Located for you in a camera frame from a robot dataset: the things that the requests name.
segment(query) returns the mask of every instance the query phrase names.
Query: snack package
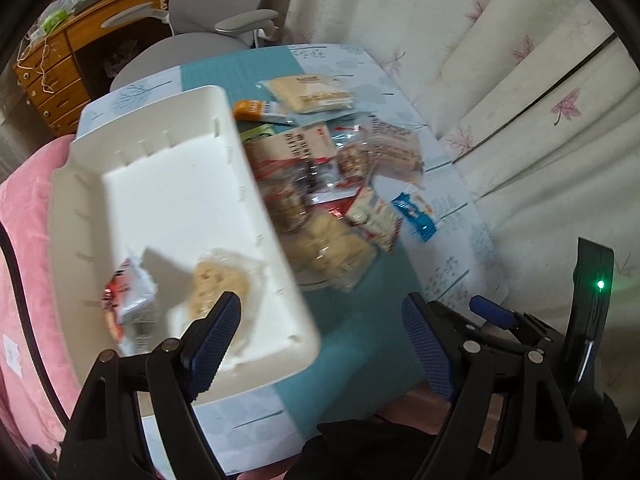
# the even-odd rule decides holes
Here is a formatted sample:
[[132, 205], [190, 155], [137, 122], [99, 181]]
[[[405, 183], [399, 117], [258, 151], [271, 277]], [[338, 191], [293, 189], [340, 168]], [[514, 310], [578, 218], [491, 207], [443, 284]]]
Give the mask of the snack package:
[[377, 174], [418, 184], [422, 152], [415, 132], [372, 118], [367, 147], [373, 153]]
[[244, 144], [250, 140], [261, 139], [262, 137], [273, 137], [276, 133], [272, 124], [261, 124], [250, 130], [240, 132], [240, 142]]
[[258, 179], [292, 161], [322, 164], [334, 158], [336, 153], [326, 124], [294, 128], [273, 137], [250, 140], [244, 144], [244, 150]]
[[294, 124], [287, 111], [275, 101], [242, 99], [234, 105], [234, 117], [237, 121]]
[[302, 227], [307, 216], [305, 195], [308, 191], [308, 170], [304, 162], [274, 171], [258, 181], [258, 188], [278, 234]]
[[392, 203], [416, 228], [423, 242], [427, 242], [436, 234], [436, 224], [438, 222], [436, 212], [416, 190], [410, 189], [402, 192]]
[[241, 349], [247, 343], [262, 301], [264, 266], [242, 254], [213, 250], [198, 261], [193, 271], [192, 285], [188, 310], [194, 320], [206, 317], [223, 292], [238, 295], [242, 306], [242, 320], [229, 349]]
[[368, 140], [372, 121], [368, 114], [352, 114], [328, 123], [338, 150], [336, 160], [346, 183], [366, 182], [373, 169], [373, 153]]
[[393, 251], [402, 217], [372, 187], [363, 187], [344, 217], [366, 233], [385, 253]]
[[376, 250], [345, 222], [315, 210], [284, 250], [298, 268], [308, 266], [331, 286], [350, 292], [376, 258]]
[[150, 351], [148, 343], [156, 326], [154, 300], [158, 287], [130, 255], [104, 287], [102, 310], [111, 336], [126, 355]]
[[353, 93], [341, 88], [334, 78], [321, 74], [277, 77], [260, 81], [258, 86], [299, 114], [353, 108]]

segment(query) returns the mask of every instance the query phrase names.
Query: pink blanket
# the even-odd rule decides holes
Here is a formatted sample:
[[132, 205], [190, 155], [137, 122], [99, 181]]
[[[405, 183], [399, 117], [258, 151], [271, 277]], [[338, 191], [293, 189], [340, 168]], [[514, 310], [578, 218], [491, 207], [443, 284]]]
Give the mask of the pink blanket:
[[[0, 221], [20, 265], [31, 323], [53, 387], [70, 415], [79, 394], [62, 332], [58, 328], [47, 255], [47, 208], [51, 174], [64, 166], [74, 136], [60, 137], [29, 158], [0, 185]], [[20, 445], [52, 452], [64, 429], [40, 384], [22, 333], [5, 264], [0, 266], [0, 416]]]

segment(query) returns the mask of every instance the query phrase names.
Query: bread in plastic bag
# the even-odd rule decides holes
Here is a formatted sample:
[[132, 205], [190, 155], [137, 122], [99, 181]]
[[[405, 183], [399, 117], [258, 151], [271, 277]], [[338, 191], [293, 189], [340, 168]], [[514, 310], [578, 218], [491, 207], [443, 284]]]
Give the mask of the bread in plastic bag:
[[298, 269], [307, 266], [345, 292], [355, 288], [376, 258], [369, 242], [324, 210], [315, 210], [284, 250]]
[[188, 302], [191, 319], [205, 317], [226, 291], [240, 298], [242, 319], [230, 350], [237, 352], [248, 342], [264, 293], [264, 266], [242, 254], [215, 249], [204, 254], [193, 271]]
[[366, 183], [373, 170], [373, 153], [369, 145], [372, 117], [357, 113], [327, 124], [336, 145], [336, 161], [347, 185]]
[[260, 195], [278, 234], [296, 231], [306, 221], [308, 164], [293, 162], [258, 181]]
[[289, 75], [260, 81], [258, 85], [267, 88], [278, 101], [299, 114], [353, 108], [353, 93], [341, 88], [330, 76]]

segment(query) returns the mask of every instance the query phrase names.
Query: curtain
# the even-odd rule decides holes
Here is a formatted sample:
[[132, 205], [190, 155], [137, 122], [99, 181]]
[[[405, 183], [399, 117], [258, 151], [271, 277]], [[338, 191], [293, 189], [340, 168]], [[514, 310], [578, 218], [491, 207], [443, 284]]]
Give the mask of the curtain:
[[476, 199], [505, 306], [565, 330], [577, 238], [613, 248], [604, 387], [640, 415], [640, 75], [588, 0], [290, 0], [287, 43], [356, 43]]

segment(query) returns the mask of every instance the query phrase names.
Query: office chair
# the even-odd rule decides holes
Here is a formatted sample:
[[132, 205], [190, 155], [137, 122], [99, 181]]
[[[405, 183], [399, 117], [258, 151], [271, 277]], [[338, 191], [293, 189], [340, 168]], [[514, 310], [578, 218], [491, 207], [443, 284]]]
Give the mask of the office chair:
[[206, 57], [247, 50], [258, 37], [270, 38], [275, 10], [258, 9], [260, 0], [169, 0], [169, 11], [141, 4], [112, 16], [102, 27], [115, 27], [152, 17], [168, 23], [172, 37], [135, 57], [114, 78], [111, 91], [167, 68]]

